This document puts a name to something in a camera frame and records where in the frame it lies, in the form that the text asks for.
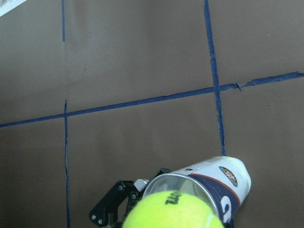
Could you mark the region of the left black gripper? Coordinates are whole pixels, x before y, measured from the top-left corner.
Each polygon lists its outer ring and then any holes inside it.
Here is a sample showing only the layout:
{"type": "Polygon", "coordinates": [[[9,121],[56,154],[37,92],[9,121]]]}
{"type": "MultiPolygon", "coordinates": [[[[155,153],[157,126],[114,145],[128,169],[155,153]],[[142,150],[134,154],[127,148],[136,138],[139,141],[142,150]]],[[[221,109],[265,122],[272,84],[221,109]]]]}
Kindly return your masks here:
{"type": "MultiPolygon", "coordinates": [[[[154,178],[170,172],[170,169],[160,168],[154,178]]],[[[134,181],[120,180],[93,207],[89,218],[97,226],[121,228],[130,211],[141,200],[142,193],[143,190],[136,187],[134,181]],[[125,200],[128,200],[125,213],[121,219],[118,219],[118,209],[125,200]]]]}

